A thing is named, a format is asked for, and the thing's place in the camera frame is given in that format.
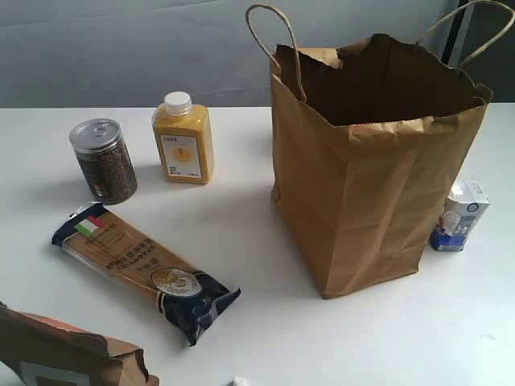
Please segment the large brown paper bag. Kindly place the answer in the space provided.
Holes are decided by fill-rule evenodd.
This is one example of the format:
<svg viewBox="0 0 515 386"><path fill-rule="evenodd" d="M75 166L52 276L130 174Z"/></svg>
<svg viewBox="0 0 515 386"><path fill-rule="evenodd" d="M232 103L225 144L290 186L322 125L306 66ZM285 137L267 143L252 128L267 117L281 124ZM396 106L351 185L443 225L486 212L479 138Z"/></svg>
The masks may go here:
<svg viewBox="0 0 515 386"><path fill-rule="evenodd" d="M268 56L272 197L320 295L416 273L492 91L386 34Z"/></svg>

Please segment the spaghetti pasta packet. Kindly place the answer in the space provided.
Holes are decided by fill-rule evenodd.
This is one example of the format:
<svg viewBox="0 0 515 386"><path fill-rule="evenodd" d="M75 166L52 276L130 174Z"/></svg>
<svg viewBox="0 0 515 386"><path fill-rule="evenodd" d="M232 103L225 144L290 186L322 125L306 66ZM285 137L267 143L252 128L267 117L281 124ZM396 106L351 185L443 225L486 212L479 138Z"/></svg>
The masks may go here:
<svg viewBox="0 0 515 386"><path fill-rule="evenodd" d="M51 242L91 269L147 297L195 346L241 295L181 259L102 203L75 212Z"/></svg>

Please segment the brown kraft paper pouch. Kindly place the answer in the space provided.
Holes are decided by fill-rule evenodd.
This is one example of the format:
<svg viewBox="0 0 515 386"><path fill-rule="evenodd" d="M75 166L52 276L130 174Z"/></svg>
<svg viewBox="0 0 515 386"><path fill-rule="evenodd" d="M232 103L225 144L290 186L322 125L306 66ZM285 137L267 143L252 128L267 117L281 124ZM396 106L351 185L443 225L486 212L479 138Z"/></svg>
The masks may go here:
<svg viewBox="0 0 515 386"><path fill-rule="evenodd" d="M1 362L25 385L159 385L144 350L1 304Z"/></svg>

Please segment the yellow juice bottle white cap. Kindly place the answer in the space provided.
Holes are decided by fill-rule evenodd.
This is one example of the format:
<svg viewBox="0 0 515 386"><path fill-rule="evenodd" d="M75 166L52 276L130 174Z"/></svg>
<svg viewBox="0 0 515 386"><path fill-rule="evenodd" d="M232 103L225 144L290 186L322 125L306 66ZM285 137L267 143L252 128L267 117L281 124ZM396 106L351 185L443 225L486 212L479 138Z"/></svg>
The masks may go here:
<svg viewBox="0 0 515 386"><path fill-rule="evenodd" d="M170 92L154 111L154 138L165 178L206 184L214 170L209 111L186 92Z"/></svg>

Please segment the clear jar of dark seeds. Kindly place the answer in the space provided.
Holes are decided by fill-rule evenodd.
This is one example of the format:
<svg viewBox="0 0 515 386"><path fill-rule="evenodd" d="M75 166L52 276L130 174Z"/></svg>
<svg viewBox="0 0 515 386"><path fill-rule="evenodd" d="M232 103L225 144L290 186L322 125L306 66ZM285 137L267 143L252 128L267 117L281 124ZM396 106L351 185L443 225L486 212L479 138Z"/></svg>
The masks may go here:
<svg viewBox="0 0 515 386"><path fill-rule="evenodd" d="M114 205L126 201L138 183L121 126L108 118L84 121L69 141L89 190L96 201Z"/></svg>

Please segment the blue white milk carton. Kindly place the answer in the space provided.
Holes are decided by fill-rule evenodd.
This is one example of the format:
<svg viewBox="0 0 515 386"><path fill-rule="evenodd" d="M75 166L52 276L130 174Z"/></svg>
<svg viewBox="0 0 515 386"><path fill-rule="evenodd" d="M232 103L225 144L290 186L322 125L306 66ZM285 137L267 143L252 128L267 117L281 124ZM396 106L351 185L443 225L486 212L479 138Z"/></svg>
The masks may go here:
<svg viewBox="0 0 515 386"><path fill-rule="evenodd" d="M478 180L456 180L430 235L431 247L440 252L462 251L490 203Z"/></svg>

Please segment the white backdrop cloth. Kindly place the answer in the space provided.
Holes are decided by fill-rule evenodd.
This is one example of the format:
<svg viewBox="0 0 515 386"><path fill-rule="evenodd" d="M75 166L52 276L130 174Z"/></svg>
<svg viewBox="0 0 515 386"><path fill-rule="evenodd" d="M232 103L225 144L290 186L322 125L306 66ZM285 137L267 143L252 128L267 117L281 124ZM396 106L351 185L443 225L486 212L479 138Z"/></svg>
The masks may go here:
<svg viewBox="0 0 515 386"><path fill-rule="evenodd" d="M278 1L287 28L250 1L4 1L4 108L153 107L172 91L203 105L266 106L265 44L343 47L376 33L411 41L454 1Z"/></svg>

